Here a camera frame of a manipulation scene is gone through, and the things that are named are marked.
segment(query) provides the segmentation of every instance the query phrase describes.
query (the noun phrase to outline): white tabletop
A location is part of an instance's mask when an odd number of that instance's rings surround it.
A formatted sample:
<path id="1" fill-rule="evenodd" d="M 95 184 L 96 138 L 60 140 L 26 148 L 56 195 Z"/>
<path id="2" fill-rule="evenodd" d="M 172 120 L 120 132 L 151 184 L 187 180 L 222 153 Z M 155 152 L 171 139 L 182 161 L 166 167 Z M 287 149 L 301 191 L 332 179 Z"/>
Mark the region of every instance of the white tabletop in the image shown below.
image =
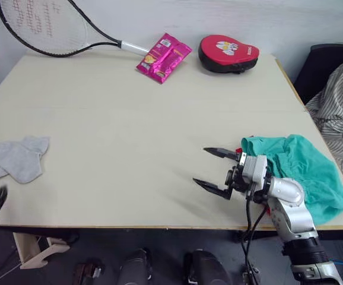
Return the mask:
<path id="1" fill-rule="evenodd" d="M 0 142 L 50 136 L 50 147 L 32 183 L 0 179 L 0 225 L 240 229 L 244 197 L 227 201 L 192 180 L 223 186 L 232 167 L 203 147 L 301 134 L 334 160 L 273 56 L 223 75 L 191 54 L 162 85 L 135 70 L 140 60 L 112 51 L 17 64 L 0 86 Z M 343 229 L 343 213 L 321 228 Z"/>

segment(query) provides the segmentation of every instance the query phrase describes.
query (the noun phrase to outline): white wall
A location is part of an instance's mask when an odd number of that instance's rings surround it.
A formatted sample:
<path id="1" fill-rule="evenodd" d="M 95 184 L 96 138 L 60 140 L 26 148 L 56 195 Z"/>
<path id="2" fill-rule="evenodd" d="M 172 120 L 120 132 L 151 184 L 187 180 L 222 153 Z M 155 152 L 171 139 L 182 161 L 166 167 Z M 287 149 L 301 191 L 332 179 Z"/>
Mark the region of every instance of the white wall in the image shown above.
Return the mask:
<path id="1" fill-rule="evenodd" d="M 226 34 L 276 55 L 293 80 L 311 45 L 343 43 L 343 0 L 75 2 L 108 34 L 147 48 L 165 31 L 192 48 L 207 34 Z M 0 82 L 24 52 L 0 22 Z"/>

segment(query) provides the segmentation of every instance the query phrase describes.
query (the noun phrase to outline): pink snack bag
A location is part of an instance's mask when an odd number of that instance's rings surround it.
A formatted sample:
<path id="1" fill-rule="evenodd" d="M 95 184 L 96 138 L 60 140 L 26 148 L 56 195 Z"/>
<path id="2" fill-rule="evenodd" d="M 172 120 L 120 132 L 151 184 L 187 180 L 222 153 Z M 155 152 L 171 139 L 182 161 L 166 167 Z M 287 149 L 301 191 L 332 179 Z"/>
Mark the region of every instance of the pink snack bag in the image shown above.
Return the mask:
<path id="1" fill-rule="evenodd" d="M 191 50 L 175 37 L 165 33 L 137 65 L 137 69 L 159 83 L 164 83 Z"/>

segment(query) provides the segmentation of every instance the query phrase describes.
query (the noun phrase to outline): green cloth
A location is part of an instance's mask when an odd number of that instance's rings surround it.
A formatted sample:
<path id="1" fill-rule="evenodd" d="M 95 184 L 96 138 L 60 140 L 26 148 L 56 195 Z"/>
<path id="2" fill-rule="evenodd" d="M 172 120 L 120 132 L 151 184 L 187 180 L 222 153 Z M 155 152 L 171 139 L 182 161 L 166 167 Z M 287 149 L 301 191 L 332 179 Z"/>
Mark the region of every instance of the green cloth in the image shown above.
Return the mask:
<path id="1" fill-rule="evenodd" d="M 266 155 L 274 176 L 293 178 L 302 185 L 315 224 L 343 212 L 343 185 L 335 164 L 301 135 L 244 138 L 242 149 L 251 156 Z"/>

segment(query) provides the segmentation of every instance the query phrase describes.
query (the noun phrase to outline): tennis racket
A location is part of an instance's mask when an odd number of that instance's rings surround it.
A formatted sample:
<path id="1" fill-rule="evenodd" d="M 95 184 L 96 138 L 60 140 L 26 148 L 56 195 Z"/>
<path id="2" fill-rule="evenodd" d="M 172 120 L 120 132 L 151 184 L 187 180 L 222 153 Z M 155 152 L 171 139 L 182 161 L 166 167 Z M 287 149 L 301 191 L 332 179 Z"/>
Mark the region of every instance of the tennis racket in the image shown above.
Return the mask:
<path id="1" fill-rule="evenodd" d="M 102 32 L 72 0 L 0 0 L 0 18 L 17 40 L 44 55 L 64 58 L 100 45 L 148 53 Z"/>

